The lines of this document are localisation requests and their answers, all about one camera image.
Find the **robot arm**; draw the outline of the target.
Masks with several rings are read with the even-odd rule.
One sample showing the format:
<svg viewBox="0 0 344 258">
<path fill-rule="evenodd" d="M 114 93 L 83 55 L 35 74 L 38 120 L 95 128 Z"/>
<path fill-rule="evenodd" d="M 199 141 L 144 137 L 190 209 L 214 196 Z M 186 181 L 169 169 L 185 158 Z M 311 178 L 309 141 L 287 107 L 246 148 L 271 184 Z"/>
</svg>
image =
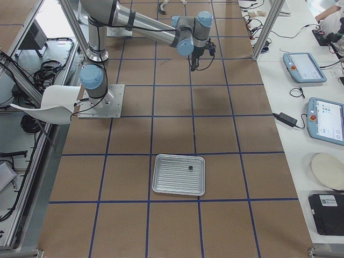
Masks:
<svg viewBox="0 0 344 258">
<path fill-rule="evenodd" d="M 196 17 L 172 16 L 166 25 L 122 6 L 118 1 L 82 1 L 88 13 L 89 42 L 86 50 L 88 64 L 80 72 L 88 102 L 81 110 L 85 118 L 119 118 L 124 96 L 124 85 L 110 84 L 105 63 L 107 29 L 123 28 L 175 48 L 179 55 L 191 58 L 190 69 L 199 67 L 199 59 L 208 50 L 215 55 L 216 46 L 209 38 L 213 16 L 201 11 Z"/>
</svg>

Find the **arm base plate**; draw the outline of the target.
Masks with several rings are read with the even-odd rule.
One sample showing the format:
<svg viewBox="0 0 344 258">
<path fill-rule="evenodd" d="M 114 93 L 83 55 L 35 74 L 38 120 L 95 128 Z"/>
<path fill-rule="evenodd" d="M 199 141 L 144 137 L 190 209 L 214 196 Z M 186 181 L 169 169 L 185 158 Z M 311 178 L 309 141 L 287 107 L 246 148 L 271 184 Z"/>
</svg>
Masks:
<svg viewBox="0 0 344 258">
<path fill-rule="evenodd" d="M 123 38 L 132 37 L 133 32 L 121 27 L 107 27 L 107 37 Z"/>
<path fill-rule="evenodd" d="M 80 119 L 103 119 L 103 118 L 121 118 L 121 111 L 124 99 L 124 84 L 109 84 L 108 91 L 104 99 L 98 104 L 99 99 L 89 98 L 86 90 L 83 91 L 83 98 L 88 101 L 80 105 L 80 113 L 77 114 Z"/>
</svg>

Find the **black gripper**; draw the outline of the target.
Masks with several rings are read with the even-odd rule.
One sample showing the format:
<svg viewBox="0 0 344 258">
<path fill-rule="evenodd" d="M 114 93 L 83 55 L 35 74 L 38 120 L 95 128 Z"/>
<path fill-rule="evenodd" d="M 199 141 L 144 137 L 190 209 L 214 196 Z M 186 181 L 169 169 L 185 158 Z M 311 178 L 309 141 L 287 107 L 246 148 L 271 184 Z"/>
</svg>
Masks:
<svg viewBox="0 0 344 258">
<path fill-rule="evenodd" d="M 199 58 L 204 54 L 204 47 L 194 47 L 191 55 L 190 70 L 195 71 L 199 67 Z"/>
</svg>

